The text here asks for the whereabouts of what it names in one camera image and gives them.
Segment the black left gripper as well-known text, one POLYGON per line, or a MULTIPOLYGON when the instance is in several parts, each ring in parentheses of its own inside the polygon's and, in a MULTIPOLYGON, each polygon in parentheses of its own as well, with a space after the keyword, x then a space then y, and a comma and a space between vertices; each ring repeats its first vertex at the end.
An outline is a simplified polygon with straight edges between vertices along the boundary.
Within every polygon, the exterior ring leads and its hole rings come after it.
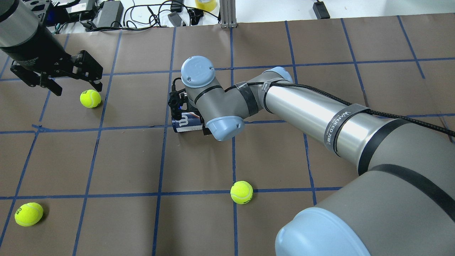
POLYGON ((48 30, 38 30, 26 42, 2 51, 13 60, 10 71, 28 86, 46 88, 60 97, 63 89, 53 79, 70 77, 102 91, 101 64, 86 50, 70 55, 48 30))

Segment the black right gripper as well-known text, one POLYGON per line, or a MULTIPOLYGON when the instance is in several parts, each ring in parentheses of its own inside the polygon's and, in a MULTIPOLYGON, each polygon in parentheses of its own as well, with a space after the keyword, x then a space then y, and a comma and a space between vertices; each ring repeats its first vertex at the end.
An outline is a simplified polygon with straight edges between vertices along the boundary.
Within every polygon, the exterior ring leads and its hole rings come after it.
MULTIPOLYGON (((168 100, 168 106, 170 109, 171 118, 180 120, 181 114, 183 112, 197 112, 198 115, 200 115, 202 117, 199 110, 191 104, 191 101, 187 95, 186 89, 180 89, 180 90, 176 89, 176 81, 178 81, 178 79, 173 79, 173 81, 172 81, 171 92, 169 93, 169 100, 168 100)), ((203 119, 203 124, 204 124, 204 128, 203 128, 203 130, 201 130, 203 132, 203 135, 210 135, 211 132, 208 129, 208 127, 206 127, 204 119, 203 119)))

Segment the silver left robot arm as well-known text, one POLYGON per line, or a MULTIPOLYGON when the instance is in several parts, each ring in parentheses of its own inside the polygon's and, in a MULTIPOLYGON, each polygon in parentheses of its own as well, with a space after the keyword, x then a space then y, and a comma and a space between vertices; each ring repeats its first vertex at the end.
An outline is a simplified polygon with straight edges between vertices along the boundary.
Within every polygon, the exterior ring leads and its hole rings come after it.
POLYGON ((62 87, 55 78, 69 77, 102 91, 103 67, 86 50, 67 53, 60 42, 21 0, 2 0, 1 51, 12 59, 10 71, 30 87, 40 86, 57 96, 62 87))

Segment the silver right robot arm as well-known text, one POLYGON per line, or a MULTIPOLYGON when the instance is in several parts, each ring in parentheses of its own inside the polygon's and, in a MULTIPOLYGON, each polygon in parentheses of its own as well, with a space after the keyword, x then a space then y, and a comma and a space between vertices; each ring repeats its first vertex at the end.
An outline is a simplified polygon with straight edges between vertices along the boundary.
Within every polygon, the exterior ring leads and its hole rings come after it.
POLYGON ((453 256, 454 131, 349 103, 294 83, 282 67, 223 89, 212 62, 187 58, 184 89, 172 90, 172 118, 181 106, 199 113, 218 141, 264 109, 354 164, 358 178, 277 233, 278 256, 453 256))

